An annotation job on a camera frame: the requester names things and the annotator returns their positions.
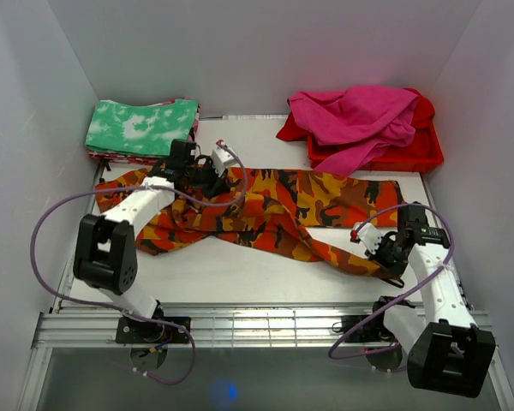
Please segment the orange camouflage trousers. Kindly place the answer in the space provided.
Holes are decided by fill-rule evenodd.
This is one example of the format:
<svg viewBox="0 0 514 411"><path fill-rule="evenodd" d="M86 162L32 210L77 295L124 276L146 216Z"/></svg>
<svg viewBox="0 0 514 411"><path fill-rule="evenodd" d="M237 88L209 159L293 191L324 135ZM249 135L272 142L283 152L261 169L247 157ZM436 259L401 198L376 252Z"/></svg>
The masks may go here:
<svg viewBox="0 0 514 411"><path fill-rule="evenodd" d="M397 226L393 206L403 202L396 181L359 180L314 170L231 168L219 208L181 197L153 217L135 237L151 255L188 247L208 236L302 261L323 261L352 276L377 277L397 287L400 275L313 238L309 229L350 229L370 218Z"/></svg>

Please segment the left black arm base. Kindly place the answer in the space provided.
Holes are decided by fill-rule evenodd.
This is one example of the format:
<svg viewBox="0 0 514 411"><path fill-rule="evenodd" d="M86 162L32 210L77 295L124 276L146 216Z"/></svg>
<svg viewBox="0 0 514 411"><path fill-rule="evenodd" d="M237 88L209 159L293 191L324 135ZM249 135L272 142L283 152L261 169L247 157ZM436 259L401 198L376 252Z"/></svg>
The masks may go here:
<svg viewBox="0 0 514 411"><path fill-rule="evenodd" d="M120 344L153 344L168 342L174 344L188 343L184 331L170 325L158 325L121 317L117 323L114 341Z"/></svg>

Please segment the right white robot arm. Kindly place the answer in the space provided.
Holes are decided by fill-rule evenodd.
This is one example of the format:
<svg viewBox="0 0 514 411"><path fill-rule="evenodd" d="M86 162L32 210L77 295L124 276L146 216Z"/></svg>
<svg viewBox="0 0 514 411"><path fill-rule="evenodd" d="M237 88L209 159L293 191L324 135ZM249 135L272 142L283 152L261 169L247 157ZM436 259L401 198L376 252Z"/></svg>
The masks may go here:
<svg viewBox="0 0 514 411"><path fill-rule="evenodd" d="M381 234L370 222L356 223L352 234L368 259L398 276L413 271L420 287L424 315L402 299L370 318L372 334L395 337L406 352L410 384L423 390L476 398L488 374L496 343L479 328L451 268L452 242L445 229L433 227L420 203L401 206L397 230Z"/></svg>

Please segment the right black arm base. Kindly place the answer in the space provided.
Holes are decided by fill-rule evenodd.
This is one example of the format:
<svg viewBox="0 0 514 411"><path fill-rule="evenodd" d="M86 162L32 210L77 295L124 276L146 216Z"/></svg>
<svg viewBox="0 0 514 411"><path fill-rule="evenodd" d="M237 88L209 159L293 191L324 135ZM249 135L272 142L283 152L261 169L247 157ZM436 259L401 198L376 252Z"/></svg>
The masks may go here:
<svg viewBox="0 0 514 411"><path fill-rule="evenodd" d="M332 332L338 335L334 346L343 343L412 343L415 340L415 331L389 313L368 317L343 315L332 325Z"/></svg>

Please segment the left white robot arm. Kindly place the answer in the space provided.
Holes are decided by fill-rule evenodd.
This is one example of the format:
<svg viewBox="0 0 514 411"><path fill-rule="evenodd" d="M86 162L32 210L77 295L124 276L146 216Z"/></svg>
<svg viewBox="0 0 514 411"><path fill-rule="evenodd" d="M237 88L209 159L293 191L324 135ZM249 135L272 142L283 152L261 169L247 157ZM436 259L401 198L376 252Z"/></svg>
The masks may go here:
<svg viewBox="0 0 514 411"><path fill-rule="evenodd" d="M140 185L102 191L125 192L125 199L99 216L87 214L79 225L75 278L98 290L116 309L136 320L135 332L150 343L164 334L164 321L158 315L158 300L136 282L136 236L180 197L205 208L231 206L238 201L212 203L188 194L190 189L196 189L211 199L226 193L227 170L241 163L236 152L222 140L216 142L209 156L198 156L196 148L194 142L174 140L170 155L159 159Z"/></svg>

